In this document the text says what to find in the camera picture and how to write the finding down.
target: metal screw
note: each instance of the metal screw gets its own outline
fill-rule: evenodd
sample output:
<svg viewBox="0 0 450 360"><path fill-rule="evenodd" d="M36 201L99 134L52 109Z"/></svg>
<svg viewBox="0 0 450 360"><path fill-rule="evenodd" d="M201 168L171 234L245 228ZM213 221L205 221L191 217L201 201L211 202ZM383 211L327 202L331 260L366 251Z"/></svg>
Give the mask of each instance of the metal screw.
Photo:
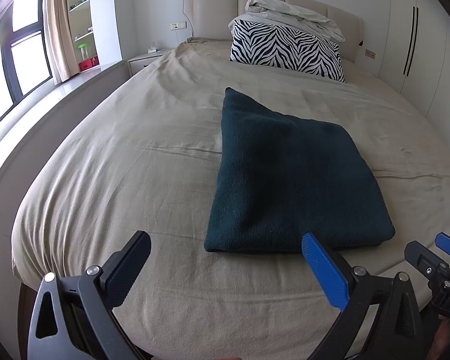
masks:
<svg viewBox="0 0 450 360"><path fill-rule="evenodd" d="M365 276L367 270L363 266L356 266L353 268L353 273L357 276Z"/></svg>
<svg viewBox="0 0 450 360"><path fill-rule="evenodd" d="M400 281L408 281L409 279L408 275L405 272L399 272L398 278L400 279Z"/></svg>
<svg viewBox="0 0 450 360"><path fill-rule="evenodd" d="M93 265L87 269L87 275L93 276L100 272L100 267Z"/></svg>
<svg viewBox="0 0 450 360"><path fill-rule="evenodd" d="M53 272L48 272L45 277L43 278L47 283L51 282L53 279L55 279L55 274Z"/></svg>

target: nightstand drawer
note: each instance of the nightstand drawer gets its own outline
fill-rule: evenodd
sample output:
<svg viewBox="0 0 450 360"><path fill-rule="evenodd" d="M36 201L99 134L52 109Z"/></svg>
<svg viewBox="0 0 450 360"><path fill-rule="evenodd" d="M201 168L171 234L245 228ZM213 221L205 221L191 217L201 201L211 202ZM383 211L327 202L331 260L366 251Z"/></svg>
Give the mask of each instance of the nightstand drawer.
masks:
<svg viewBox="0 0 450 360"><path fill-rule="evenodd" d="M156 61L158 58L160 58L160 57L156 56L153 58L145 58L145 59L139 59L138 61L131 61L130 62L130 71L132 73L132 76L137 74L143 68L146 68L148 65L150 65L152 62Z"/></svg>

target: beige bed sheet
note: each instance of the beige bed sheet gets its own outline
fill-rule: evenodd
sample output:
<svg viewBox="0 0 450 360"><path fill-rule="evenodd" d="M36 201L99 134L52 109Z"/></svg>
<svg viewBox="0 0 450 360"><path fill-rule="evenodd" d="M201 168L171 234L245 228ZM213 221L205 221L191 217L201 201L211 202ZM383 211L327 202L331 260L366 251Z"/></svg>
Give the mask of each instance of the beige bed sheet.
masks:
<svg viewBox="0 0 450 360"><path fill-rule="evenodd" d="M115 309L134 343L164 360L306 358L338 312L303 258L203 249L231 86L274 111L348 131L378 180L396 235L343 254L372 274L408 272L423 307L425 280L403 250L411 240L429 246L438 232L450 234L450 150L406 100L346 60L340 83L230 62L229 51L229 42L181 44L73 130L20 206L15 275L35 289L48 271L78 275L143 229L150 258ZM355 348L364 338L361 332Z"/></svg>

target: headboard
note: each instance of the headboard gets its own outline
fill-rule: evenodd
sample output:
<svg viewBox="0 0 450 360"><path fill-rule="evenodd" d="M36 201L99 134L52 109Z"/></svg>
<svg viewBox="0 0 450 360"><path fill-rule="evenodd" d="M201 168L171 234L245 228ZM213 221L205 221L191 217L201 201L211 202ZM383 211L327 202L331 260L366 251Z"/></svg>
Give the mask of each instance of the headboard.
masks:
<svg viewBox="0 0 450 360"><path fill-rule="evenodd" d="M231 40L228 24L245 13L248 0L183 0L183 13L192 26L193 36ZM363 42L363 20L342 9L314 0L281 0L314 10L330 19L342 30L345 42L340 44L342 58L355 62L356 50Z"/></svg>

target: black window frame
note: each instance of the black window frame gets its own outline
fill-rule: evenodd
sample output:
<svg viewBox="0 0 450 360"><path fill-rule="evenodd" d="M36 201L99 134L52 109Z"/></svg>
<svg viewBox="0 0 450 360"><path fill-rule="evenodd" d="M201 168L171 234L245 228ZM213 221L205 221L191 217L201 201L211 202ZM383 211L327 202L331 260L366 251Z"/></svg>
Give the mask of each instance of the black window frame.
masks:
<svg viewBox="0 0 450 360"><path fill-rule="evenodd" d="M43 85L49 79L52 78L52 71L50 69L50 62L48 61L47 48L45 46L45 34L44 34L44 13L43 13L43 0L38 0L38 21L29 24L17 31L13 31L12 18L13 18L13 2L5 11L4 15L0 19L0 49L2 54L2 66L5 74L5 80L7 82L8 91L12 99L12 107L0 118L0 120L20 101L27 97L39 86ZM48 68L48 77L27 93L23 93L20 87L17 71L15 69L15 63L13 62L12 44L16 44L21 40L25 40L28 36L41 32L43 52L45 54L45 60Z"/></svg>

